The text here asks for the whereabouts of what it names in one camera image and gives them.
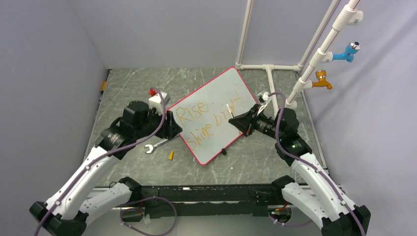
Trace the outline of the white whiteboard marker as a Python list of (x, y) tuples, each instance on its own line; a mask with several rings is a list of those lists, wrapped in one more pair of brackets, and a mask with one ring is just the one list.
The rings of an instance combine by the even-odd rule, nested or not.
[(229, 104), (226, 104), (226, 106), (227, 106), (228, 113), (230, 114), (230, 118), (233, 118), (234, 115), (233, 115), (232, 109), (230, 108)]

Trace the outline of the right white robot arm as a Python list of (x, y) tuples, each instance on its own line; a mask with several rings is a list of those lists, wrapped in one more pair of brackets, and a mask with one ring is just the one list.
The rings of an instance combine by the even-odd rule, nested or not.
[(312, 194), (289, 176), (272, 183), (271, 198), (277, 204), (291, 203), (315, 223), (323, 236), (364, 236), (371, 213), (358, 206), (329, 177), (311, 147), (298, 134), (299, 121), (292, 109), (280, 109), (276, 118), (264, 115), (261, 105), (228, 120), (245, 136), (258, 131), (274, 138), (278, 156), (296, 171)]

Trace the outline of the red-framed whiteboard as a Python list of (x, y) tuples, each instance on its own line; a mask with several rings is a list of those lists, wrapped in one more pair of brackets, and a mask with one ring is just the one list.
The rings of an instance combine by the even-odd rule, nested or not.
[(228, 123), (229, 104), (234, 115), (246, 113), (256, 103), (255, 96), (231, 67), (169, 108), (182, 128), (180, 137), (196, 161), (206, 165), (242, 133)]

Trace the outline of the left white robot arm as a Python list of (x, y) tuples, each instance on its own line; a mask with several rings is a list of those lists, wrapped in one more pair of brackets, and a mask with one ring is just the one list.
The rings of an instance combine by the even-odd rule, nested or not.
[(30, 213), (38, 221), (35, 229), (54, 236), (80, 236), (95, 219), (114, 207), (130, 207), (147, 201), (141, 184), (130, 177), (89, 198), (97, 182), (135, 146), (151, 137), (171, 140), (182, 128), (173, 113), (160, 102), (149, 105), (132, 101), (120, 117), (102, 131), (91, 152), (65, 185), (45, 202), (37, 201)]

